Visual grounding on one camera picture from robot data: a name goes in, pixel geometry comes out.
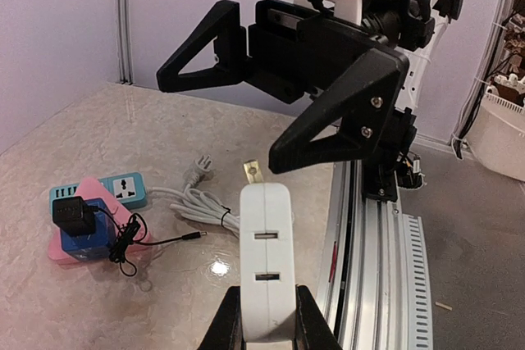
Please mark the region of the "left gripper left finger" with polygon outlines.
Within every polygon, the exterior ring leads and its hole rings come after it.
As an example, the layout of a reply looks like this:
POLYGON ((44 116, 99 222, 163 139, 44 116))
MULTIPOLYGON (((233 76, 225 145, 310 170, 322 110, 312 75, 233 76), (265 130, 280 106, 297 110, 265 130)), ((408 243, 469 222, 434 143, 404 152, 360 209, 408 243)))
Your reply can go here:
POLYGON ((227 289, 198 350, 245 350, 240 312, 240 286, 227 289))

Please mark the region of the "blue cube socket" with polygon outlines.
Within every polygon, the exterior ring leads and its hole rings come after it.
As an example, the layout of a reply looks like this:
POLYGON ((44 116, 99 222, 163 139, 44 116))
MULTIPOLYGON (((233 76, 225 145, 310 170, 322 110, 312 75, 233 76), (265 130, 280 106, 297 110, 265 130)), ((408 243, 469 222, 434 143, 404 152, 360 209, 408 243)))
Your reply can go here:
POLYGON ((59 229, 61 250, 76 261, 98 261, 108 259, 116 240, 116 227, 107 206, 101 198, 85 201, 94 209, 96 232, 91 235, 71 237, 59 229))

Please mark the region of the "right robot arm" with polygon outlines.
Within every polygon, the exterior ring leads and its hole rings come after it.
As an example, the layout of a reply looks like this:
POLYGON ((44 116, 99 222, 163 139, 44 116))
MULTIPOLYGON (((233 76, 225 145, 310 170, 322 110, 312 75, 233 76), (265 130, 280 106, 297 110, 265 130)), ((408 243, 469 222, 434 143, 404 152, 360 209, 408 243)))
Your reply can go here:
POLYGON ((360 161, 363 196, 397 200, 417 133, 416 87, 463 0, 261 0, 255 21, 216 2, 156 74, 164 93, 241 83, 285 103, 311 103, 271 146, 282 174, 360 161))

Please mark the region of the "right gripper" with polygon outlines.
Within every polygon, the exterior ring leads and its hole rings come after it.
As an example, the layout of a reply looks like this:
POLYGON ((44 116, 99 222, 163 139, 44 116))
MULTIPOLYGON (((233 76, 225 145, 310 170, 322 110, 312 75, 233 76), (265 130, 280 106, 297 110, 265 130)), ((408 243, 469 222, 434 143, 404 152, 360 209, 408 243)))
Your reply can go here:
POLYGON ((239 3, 221 0, 158 69, 157 86, 189 92, 239 84, 245 74, 286 103, 325 90, 270 147, 274 174, 371 156, 409 71, 380 30, 279 0, 257 2, 248 52, 239 3))

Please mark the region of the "black power adapter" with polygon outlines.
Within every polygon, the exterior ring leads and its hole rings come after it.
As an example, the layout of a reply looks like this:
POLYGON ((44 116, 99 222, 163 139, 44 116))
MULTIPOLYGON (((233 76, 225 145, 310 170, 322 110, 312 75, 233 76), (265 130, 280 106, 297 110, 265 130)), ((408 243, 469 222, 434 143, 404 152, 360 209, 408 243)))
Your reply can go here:
POLYGON ((94 209, 82 197, 54 200, 52 222, 71 237, 91 235, 96 232, 94 209))

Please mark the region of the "white USB charger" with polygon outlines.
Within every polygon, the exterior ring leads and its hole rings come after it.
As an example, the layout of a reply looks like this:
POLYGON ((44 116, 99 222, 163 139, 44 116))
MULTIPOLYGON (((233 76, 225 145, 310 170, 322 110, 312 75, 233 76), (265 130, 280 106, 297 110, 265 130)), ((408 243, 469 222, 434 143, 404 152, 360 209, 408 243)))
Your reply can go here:
POLYGON ((240 314, 247 343, 294 338, 296 295, 289 190, 266 183, 256 160, 244 163, 240 192, 240 314))

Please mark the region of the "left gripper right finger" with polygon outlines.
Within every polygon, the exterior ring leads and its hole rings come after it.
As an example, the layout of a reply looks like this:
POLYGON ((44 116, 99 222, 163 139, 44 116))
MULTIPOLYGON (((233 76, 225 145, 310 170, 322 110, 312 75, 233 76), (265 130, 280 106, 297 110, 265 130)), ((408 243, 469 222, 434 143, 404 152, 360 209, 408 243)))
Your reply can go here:
POLYGON ((305 285, 296 287, 294 349, 341 350, 315 299, 305 285))

